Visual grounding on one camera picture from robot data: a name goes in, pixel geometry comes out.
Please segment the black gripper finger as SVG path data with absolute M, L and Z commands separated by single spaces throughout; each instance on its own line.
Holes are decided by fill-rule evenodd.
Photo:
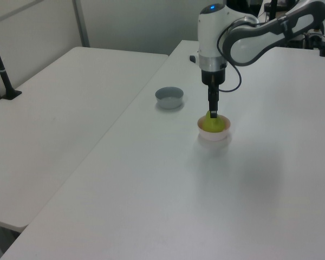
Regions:
M 209 93 L 208 101 L 209 101 L 210 118 L 216 118 L 218 116 L 219 94 L 218 93 Z

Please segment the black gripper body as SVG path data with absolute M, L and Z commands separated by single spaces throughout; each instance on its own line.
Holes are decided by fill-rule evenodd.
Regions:
M 225 82 L 225 69 L 219 71 L 201 71 L 201 81 L 208 87 L 213 87 L 219 92 L 219 86 Z

